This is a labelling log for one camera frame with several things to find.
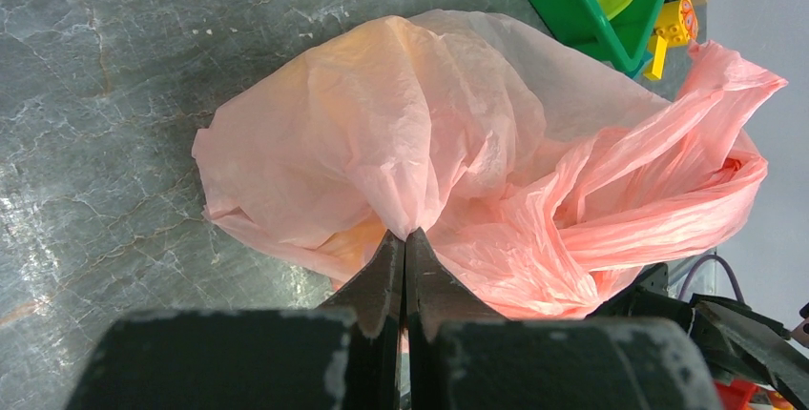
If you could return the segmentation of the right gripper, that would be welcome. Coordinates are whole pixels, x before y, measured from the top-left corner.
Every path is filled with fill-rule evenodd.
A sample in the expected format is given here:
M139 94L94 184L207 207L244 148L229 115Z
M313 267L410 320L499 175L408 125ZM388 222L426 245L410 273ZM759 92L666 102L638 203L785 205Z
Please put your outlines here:
M699 349L726 409L808 407L808 358L789 343L781 322L742 301L700 294L682 301L668 289L668 266L658 263L591 314L679 325Z

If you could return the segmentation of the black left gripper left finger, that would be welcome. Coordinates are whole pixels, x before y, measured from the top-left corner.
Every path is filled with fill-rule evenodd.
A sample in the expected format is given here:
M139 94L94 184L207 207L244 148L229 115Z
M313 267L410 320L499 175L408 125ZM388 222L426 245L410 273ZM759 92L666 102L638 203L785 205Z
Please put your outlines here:
M386 232L371 260L321 304L356 315L345 371L344 409L397 409L405 243Z

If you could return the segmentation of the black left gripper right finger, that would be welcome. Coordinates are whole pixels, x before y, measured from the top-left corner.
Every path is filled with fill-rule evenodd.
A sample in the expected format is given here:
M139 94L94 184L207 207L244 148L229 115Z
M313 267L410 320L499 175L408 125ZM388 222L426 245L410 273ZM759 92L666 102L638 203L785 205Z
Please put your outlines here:
M447 409L441 326L506 318L476 297L439 261L423 229L405 241L405 311L412 407Z

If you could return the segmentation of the pink plastic bag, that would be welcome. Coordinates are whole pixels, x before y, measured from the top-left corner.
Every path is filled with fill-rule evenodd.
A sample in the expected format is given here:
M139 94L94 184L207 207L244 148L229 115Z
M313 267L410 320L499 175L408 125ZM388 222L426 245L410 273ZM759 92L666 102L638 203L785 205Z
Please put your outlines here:
M581 318L642 267L747 220L744 132L785 80L708 42L674 100L504 14L387 16L220 106L192 155L205 216L343 285L423 230L509 318Z

